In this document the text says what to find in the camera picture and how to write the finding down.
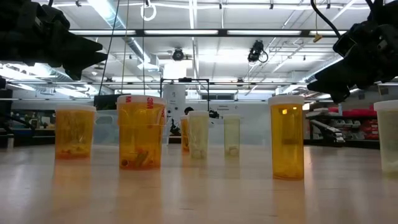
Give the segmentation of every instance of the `ceiling light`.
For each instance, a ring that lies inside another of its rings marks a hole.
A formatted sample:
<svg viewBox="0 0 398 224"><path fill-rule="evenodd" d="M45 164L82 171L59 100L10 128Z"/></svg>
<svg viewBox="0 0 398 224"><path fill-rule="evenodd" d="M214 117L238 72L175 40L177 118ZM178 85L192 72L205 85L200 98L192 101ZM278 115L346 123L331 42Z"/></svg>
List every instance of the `ceiling light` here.
<svg viewBox="0 0 398 224"><path fill-rule="evenodd" d="M126 30L70 30L76 35L126 35ZM127 35L135 35L135 30L127 30Z"/></svg>
<svg viewBox="0 0 398 224"><path fill-rule="evenodd" d="M28 85L25 85L25 84L18 84L18 85L7 84L7 85L13 86L13 87L17 87L17 88L21 88L21 89L24 89L24 90L35 91L34 88L32 88L32 87L30 87Z"/></svg>
<svg viewBox="0 0 398 224"><path fill-rule="evenodd" d="M228 30L228 35L300 35L301 30Z"/></svg>
<svg viewBox="0 0 398 224"><path fill-rule="evenodd" d="M311 103L306 103L303 105L303 110L309 110L310 109L310 104Z"/></svg>
<svg viewBox="0 0 398 224"><path fill-rule="evenodd" d="M349 92L350 92L350 93L355 93L355 92L358 91L358 90L359 90L359 88L355 88L355 89L350 90Z"/></svg>
<svg viewBox="0 0 398 224"><path fill-rule="evenodd" d="M67 96L72 96L72 97L80 97L80 98L87 97L87 95L85 95L84 93L80 93L79 91L71 90L68 88L56 88L56 91L61 94L64 94Z"/></svg>
<svg viewBox="0 0 398 224"><path fill-rule="evenodd" d="M87 0L88 3L101 15L111 17L115 15L111 3L108 0Z"/></svg>
<svg viewBox="0 0 398 224"><path fill-rule="evenodd" d="M0 76L11 80L38 80L33 75L26 75L21 72L17 72L13 69L7 68L6 66L3 66L0 70Z"/></svg>
<svg viewBox="0 0 398 224"><path fill-rule="evenodd" d="M137 68L139 68L140 70L156 70L159 71L159 67L156 65L153 65L151 63L141 63L139 65L137 65Z"/></svg>
<svg viewBox="0 0 398 224"><path fill-rule="evenodd" d="M343 35L343 34L345 34L347 31L345 31L345 30L339 30L338 31L341 35ZM317 34L317 32L315 31L315 30L311 30L310 31L310 35L311 36L315 36L315 34ZM332 35L332 36L335 36L336 35L336 33L335 33L335 31L333 31L333 30L318 30L318 34L319 35L324 35L324 36L330 36L330 35Z"/></svg>
<svg viewBox="0 0 398 224"><path fill-rule="evenodd" d="M218 30L145 30L147 35L217 35Z"/></svg>
<svg viewBox="0 0 398 224"><path fill-rule="evenodd" d="M330 94L322 94L322 95L318 96L317 99L328 99L330 97L331 97Z"/></svg>

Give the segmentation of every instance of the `fluorescent light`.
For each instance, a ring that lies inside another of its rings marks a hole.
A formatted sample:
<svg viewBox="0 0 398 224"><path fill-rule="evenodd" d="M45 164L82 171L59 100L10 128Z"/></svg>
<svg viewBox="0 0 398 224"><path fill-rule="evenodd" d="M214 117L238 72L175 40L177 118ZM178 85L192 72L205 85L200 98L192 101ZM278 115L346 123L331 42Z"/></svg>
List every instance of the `fluorescent light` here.
<svg viewBox="0 0 398 224"><path fill-rule="evenodd" d="M357 92L358 90L359 90L359 88L355 88L355 89L350 90L349 92L350 92L350 93L355 93L355 92Z"/></svg>
<svg viewBox="0 0 398 224"><path fill-rule="evenodd" d="M228 30L228 35L300 35L301 30Z"/></svg>
<svg viewBox="0 0 398 224"><path fill-rule="evenodd" d="M344 59L343 57L339 57L338 59L331 61L331 62L328 63L327 65L323 65L321 68L319 68L319 69L316 70L315 72L312 72L312 73L310 73L309 75L306 75L306 76L305 76L304 78L302 78L299 82L300 82L300 83L305 83L305 81L306 81L308 78L312 77L313 75L317 74L318 72L322 71L323 69L325 69L325 68L327 68L327 67L329 67L329 66L332 66L332 65L334 65L335 63L337 63L337 62L339 62L339 61L341 61L341 60L343 60L343 59Z"/></svg>
<svg viewBox="0 0 398 224"><path fill-rule="evenodd" d="M297 89L300 86L302 86L302 85L290 85L282 93L283 94L290 93L291 91Z"/></svg>
<svg viewBox="0 0 398 224"><path fill-rule="evenodd" d="M141 82L141 80L138 79L137 77L135 76L132 77L130 75L129 76L124 75L124 77L112 77L112 80L115 82L121 82L122 78L124 82Z"/></svg>
<svg viewBox="0 0 398 224"><path fill-rule="evenodd" d="M21 89L24 89L24 90L35 91L34 88L32 88L32 87L30 87L30 86L28 86L28 85L25 85L25 84L18 84L18 85L7 84L7 85L13 86L13 87L17 87L17 88L21 88Z"/></svg>
<svg viewBox="0 0 398 224"><path fill-rule="evenodd" d="M108 0L87 0L88 3L103 17L111 17L116 13Z"/></svg>
<svg viewBox="0 0 398 224"><path fill-rule="evenodd" d="M72 34L76 35L125 35L126 30L70 30ZM127 35L135 35L135 30L127 30Z"/></svg>
<svg viewBox="0 0 398 224"><path fill-rule="evenodd" d="M6 66L3 66L3 68L0 70L0 76L3 78L9 78L11 80L38 80L33 75L17 72L13 69L7 68Z"/></svg>
<svg viewBox="0 0 398 224"><path fill-rule="evenodd" d="M72 97L84 97L84 98L87 97L87 95L85 95L84 93L80 93L79 91L71 90L68 88L56 88L56 91Z"/></svg>
<svg viewBox="0 0 398 224"><path fill-rule="evenodd" d="M145 30L147 35L217 35L218 30Z"/></svg>
<svg viewBox="0 0 398 224"><path fill-rule="evenodd" d="M331 96L329 94L322 94L322 95L318 96L317 99L328 99L330 97Z"/></svg>
<svg viewBox="0 0 398 224"><path fill-rule="evenodd" d="M339 30L338 31L341 35L345 34L347 31ZM315 36L317 32L315 30L310 31L310 35ZM318 30L319 35L336 35L335 31L333 30Z"/></svg>
<svg viewBox="0 0 398 224"><path fill-rule="evenodd" d="M80 3L81 6L89 6L90 4L88 3ZM67 7L67 6L73 6L76 7L76 3L65 3L65 4L53 4L52 7Z"/></svg>
<svg viewBox="0 0 398 224"><path fill-rule="evenodd" d="M137 67L140 70L146 69L146 70L157 70L157 71L159 71L159 67L156 66L156 65L153 65L151 63L141 63L141 64L137 65Z"/></svg>
<svg viewBox="0 0 398 224"><path fill-rule="evenodd" d="M246 55L201 55L199 61L208 63L248 64Z"/></svg>
<svg viewBox="0 0 398 224"><path fill-rule="evenodd" d="M310 109L310 104L311 103L306 103L303 105L303 110L309 110Z"/></svg>
<svg viewBox="0 0 398 224"><path fill-rule="evenodd" d="M187 68L184 63L174 62L164 65L163 77L170 79L184 78L187 76Z"/></svg>

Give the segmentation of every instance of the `workbench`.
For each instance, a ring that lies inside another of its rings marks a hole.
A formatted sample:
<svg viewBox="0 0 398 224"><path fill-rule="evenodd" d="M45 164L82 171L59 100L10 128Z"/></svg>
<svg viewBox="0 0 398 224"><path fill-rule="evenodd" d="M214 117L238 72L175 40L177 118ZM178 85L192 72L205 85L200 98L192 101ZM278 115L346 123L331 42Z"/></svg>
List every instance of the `workbench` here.
<svg viewBox="0 0 398 224"><path fill-rule="evenodd" d="M397 223L398 180L380 151L305 147L305 180L272 179L271 150L165 147L160 170L119 170L118 149L54 162L54 147L0 152L0 223Z"/></svg>

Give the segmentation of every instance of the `pipe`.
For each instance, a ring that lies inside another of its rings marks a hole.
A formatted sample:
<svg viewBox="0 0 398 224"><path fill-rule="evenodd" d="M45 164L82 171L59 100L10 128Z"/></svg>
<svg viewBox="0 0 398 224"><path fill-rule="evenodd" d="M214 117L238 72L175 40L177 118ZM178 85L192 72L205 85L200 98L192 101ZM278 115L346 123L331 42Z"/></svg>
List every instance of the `pipe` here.
<svg viewBox="0 0 398 224"><path fill-rule="evenodd" d="M88 0L88 2L111 28L127 29L119 15L116 16L116 10L108 0ZM142 49L134 38L123 37L122 39L131 48L141 63L150 62L149 54Z"/></svg>

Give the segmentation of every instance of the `shelf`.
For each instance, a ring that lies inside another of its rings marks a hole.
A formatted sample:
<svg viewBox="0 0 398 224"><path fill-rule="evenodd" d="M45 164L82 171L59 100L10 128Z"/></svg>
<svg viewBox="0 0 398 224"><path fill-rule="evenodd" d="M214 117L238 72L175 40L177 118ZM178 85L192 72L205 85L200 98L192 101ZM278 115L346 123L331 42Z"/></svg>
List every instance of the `shelf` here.
<svg viewBox="0 0 398 224"><path fill-rule="evenodd" d="M379 140L352 140L345 139L344 143L327 142L324 139L304 139L304 145L331 146L331 147L359 147L364 149L380 149Z"/></svg>
<svg viewBox="0 0 398 224"><path fill-rule="evenodd" d="M377 116L332 116L332 115L315 115L311 117L307 117L306 119L351 119L351 120L368 120L368 119L377 119Z"/></svg>
<svg viewBox="0 0 398 224"><path fill-rule="evenodd" d="M346 147L361 147L365 149L380 149L379 140L359 140L359 139L347 139L345 140Z"/></svg>

